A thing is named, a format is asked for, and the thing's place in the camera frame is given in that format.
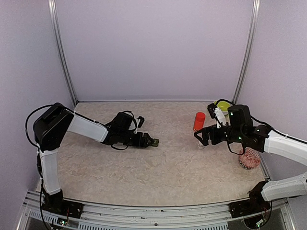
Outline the green pill organizer box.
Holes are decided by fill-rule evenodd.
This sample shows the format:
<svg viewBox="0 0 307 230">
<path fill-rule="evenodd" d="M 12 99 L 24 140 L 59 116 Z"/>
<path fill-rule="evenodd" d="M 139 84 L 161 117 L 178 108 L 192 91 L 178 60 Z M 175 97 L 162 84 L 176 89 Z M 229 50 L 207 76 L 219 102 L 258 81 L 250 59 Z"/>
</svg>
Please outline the green pill organizer box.
<svg viewBox="0 0 307 230">
<path fill-rule="evenodd" d="M 153 147 L 158 147 L 158 145 L 159 145 L 159 139 L 154 138 L 153 142 L 152 142 L 152 146 Z"/>
</svg>

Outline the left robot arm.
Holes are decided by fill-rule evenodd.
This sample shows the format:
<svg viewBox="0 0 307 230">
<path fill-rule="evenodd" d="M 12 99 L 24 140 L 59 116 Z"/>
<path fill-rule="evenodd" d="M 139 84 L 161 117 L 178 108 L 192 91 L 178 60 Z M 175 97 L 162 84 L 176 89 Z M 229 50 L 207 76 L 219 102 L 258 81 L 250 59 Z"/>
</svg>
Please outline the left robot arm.
<svg viewBox="0 0 307 230">
<path fill-rule="evenodd" d="M 62 213 L 67 209 L 58 178 L 57 153 L 66 135 L 71 132 L 113 149 L 122 144 L 128 147 L 158 147 L 159 140 L 148 133 L 138 131 L 145 119 L 135 117 L 131 111 L 122 111 L 108 123 L 102 124 L 85 117 L 61 103 L 43 106 L 45 112 L 33 123 L 34 140 L 30 144 L 37 148 L 37 169 L 41 179 L 43 208 Z"/>
</svg>

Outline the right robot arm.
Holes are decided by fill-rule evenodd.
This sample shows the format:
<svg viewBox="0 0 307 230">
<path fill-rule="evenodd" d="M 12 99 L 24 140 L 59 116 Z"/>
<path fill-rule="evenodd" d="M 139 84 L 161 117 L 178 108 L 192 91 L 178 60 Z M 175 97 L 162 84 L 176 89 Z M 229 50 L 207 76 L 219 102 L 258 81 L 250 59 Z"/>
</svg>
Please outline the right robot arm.
<svg viewBox="0 0 307 230">
<path fill-rule="evenodd" d="M 241 144 L 261 153 L 279 155 L 302 165 L 307 163 L 307 143 L 281 133 L 265 122 L 254 126 L 256 119 L 251 116 L 249 107 L 233 104 L 228 110 L 229 121 L 216 104 L 207 107 L 215 125 L 204 127 L 194 132 L 194 137 L 203 145 L 217 145 L 221 142 Z M 249 191 L 249 198 L 232 202 L 229 207 L 233 217 L 258 213 L 271 208 L 271 201 L 287 197 L 304 196 L 307 193 L 307 174 L 282 179 L 279 181 L 261 181 Z"/>
</svg>

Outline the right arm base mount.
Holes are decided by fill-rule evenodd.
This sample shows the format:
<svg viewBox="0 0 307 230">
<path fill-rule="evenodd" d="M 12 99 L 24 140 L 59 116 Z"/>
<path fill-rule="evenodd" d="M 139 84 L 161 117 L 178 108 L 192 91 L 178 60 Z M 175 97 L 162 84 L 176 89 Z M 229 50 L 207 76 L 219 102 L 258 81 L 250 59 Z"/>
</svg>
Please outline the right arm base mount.
<svg viewBox="0 0 307 230">
<path fill-rule="evenodd" d="M 269 210 L 270 208 L 271 203 L 269 201 L 265 201 L 260 192 L 250 192 L 248 199 L 231 202 L 229 204 L 232 218 L 260 213 L 262 211 Z"/>
</svg>

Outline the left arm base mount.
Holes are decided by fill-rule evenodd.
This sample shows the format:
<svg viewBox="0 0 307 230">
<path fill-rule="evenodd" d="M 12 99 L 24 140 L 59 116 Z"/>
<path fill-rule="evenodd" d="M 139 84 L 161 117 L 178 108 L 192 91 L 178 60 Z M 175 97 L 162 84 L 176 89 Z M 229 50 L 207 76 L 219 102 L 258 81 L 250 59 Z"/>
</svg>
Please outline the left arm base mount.
<svg viewBox="0 0 307 230">
<path fill-rule="evenodd" d="M 44 197 L 42 209 L 68 218 L 80 219 L 83 211 L 83 204 L 65 200 L 61 197 L 52 198 L 51 196 L 47 196 Z"/>
</svg>

